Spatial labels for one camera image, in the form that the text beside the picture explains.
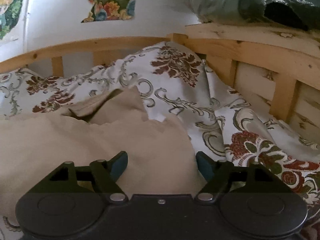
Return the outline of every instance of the floral bedding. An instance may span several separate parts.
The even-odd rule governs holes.
[[[56,111],[105,90],[137,85],[150,119],[169,113],[183,122],[195,152],[235,166],[258,161],[308,204],[304,239],[320,240],[320,146],[285,123],[254,112],[204,61],[173,42],[147,47],[109,66],[70,78],[43,78],[28,69],[0,76],[1,114]],[[18,239],[20,228],[3,217],[0,239]]]

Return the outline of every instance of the beige cloth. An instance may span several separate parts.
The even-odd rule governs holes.
[[[85,113],[79,104],[70,108],[73,114],[75,109]],[[194,195],[205,185],[180,120],[173,114],[164,122],[146,119],[136,88],[92,109],[96,116],[91,122],[104,124],[61,115],[66,109],[60,114],[0,121],[0,214],[14,219],[18,199],[64,161],[85,166],[97,159],[109,160],[122,150],[128,153],[129,163],[117,184],[129,196]]]

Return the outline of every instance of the wooden headboard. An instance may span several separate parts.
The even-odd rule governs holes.
[[[119,51],[123,49],[139,50],[161,41],[175,41],[196,53],[206,54],[209,67],[231,87],[234,86],[238,62],[279,73],[270,108],[270,113],[277,119],[289,121],[300,82],[320,90],[320,38],[318,42],[317,38],[307,37],[303,32],[275,28],[272,31],[270,28],[251,28],[249,35],[247,27],[241,30],[242,27],[236,26],[237,34],[230,37],[228,34],[234,30],[221,30],[220,27],[214,24],[191,25],[187,26],[188,35],[173,33],[166,38],[118,37],[60,44],[0,62],[0,73],[51,58],[53,75],[63,76],[62,56],[65,54],[90,51],[94,65],[102,65],[120,58]]]

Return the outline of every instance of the silver bolt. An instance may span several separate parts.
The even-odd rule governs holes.
[[[125,194],[122,194],[122,193],[113,193],[113,194],[110,196],[110,199],[111,199],[112,201],[116,201],[116,202],[124,201],[124,200],[125,200]]]
[[[165,204],[165,200],[164,199],[159,199],[158,200],[158,204],[161,204],[161,205]]]
[[[213,199],[213,195],[210,193],[200,193],[198,199],[201,201],[210,201]]]

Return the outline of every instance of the plastic bag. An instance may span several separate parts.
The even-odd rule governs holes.
[[[320,0],[185,0],[203,22],[280,23],[320,29]]]

